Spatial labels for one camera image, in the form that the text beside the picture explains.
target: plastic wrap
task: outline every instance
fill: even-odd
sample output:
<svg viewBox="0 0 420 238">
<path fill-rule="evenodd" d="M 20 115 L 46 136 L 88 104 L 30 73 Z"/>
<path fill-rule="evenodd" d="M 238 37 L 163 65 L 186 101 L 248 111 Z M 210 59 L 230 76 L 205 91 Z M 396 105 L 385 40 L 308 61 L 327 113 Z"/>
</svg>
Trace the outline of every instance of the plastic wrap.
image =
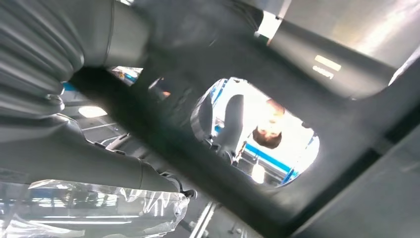
<svg viewBox="0 0 420 238">
<path fill-rule="evenodd" d="M 182 193 L 59 180 L 0 186 L 1 237 L 7 238 L 162 237 L 175 230 L 189 203 Z"/>
</svg>

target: person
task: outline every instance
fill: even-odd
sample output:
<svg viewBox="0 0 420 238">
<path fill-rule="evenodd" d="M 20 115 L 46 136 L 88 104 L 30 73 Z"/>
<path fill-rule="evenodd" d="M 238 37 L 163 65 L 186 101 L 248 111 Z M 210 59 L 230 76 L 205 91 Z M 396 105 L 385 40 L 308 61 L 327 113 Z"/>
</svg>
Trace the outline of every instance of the person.
<svg viewBox="0 0 420 238">
<path fill-rule="evenodd" d="M 282 138 L 285 109 L 273 99 L 265 102 L 264 111 L 257 127 L 252 131 L 253 140 L 260 146 L 276 148 Z"/>
</svg>

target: gray upholstery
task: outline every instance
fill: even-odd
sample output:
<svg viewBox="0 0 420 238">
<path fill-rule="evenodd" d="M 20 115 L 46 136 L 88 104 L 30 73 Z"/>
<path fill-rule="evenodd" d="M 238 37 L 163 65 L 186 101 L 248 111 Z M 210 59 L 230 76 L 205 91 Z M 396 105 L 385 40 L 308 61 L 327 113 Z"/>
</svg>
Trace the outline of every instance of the gray upholstery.
<svg viewBox="0 0 420 238">
<path fill-rule="evenodd" d="M 233 96 L 226 106 L 224 128 L 214 139 L 213 144 L 220 145 L 220 152 L 235 152 L 242 134 L 244 116 L 244 95 Z"/>
<path fill-rule="evenodd" d="M 49 95 L 83 65 L 139 65 L 149 37 L 138 14 L 114 0 L 4 0 L 0 22 L 0 115 L 19 118 L 60 112 Z"/>
<path fill-rule="evenodd" d="M 213 127 L 213 105 L 210 93 L 201 98 L 191 114 L 191 128 L 198 140 L 211 136 Z"/>
<path fill-rule="evenodd" d="M 168 164 L 156 153 L 144 146 L 137 138 L 124 134 L 106 147 L 108 150 L 124 151 L 126 155 L 140 158 L 143 163 L 150 164 L 158 173 L 168 170 Z"/>
<path fill-rule="evenodd" d="M 114 0 L 0 2 L 0 179 L 76 180 L 176 191 L 148 164 L 96 146 L 56 115 L 62 82 L 82 66 L 138 66 L 147 24 Z"/>
</svg>

